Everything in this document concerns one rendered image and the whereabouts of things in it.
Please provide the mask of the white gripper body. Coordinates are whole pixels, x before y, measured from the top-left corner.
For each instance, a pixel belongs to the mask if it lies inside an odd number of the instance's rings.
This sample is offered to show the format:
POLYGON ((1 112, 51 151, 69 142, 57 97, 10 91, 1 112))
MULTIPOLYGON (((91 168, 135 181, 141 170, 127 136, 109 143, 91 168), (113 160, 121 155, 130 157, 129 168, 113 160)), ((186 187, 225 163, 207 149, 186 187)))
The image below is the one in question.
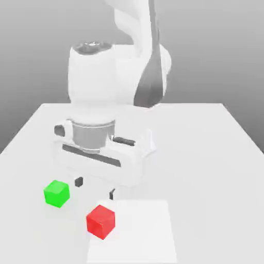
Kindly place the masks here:
POLYGON ((126 187, 141 181, 143 157, 135 146, 107 140, 106 146, 96 154, 60 140, 54 141, 52 147, 59 166, 82 176, 96 176, 126 187))

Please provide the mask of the small green cube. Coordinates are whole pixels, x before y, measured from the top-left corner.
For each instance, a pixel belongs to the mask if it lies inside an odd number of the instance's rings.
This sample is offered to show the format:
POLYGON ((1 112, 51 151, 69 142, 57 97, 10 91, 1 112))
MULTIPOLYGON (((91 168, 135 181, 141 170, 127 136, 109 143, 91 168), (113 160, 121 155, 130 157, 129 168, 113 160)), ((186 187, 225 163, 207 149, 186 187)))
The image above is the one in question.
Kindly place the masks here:
POLYGON ((70 189, 67 183, 54 180, 44 188, 45 202, 49 205, 61 208, 70 198, 70 189))

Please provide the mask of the small red cube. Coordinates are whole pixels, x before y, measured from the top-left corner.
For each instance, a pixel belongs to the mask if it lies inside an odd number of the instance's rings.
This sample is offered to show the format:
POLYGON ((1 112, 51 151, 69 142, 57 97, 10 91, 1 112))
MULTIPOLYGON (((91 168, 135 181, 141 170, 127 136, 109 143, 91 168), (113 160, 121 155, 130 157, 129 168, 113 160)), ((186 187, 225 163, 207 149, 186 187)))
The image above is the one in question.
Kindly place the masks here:
POLYGON ((86 216, 87 231, 94 236, 104 240, 116 226, 115 212, 97 205, 86 216))

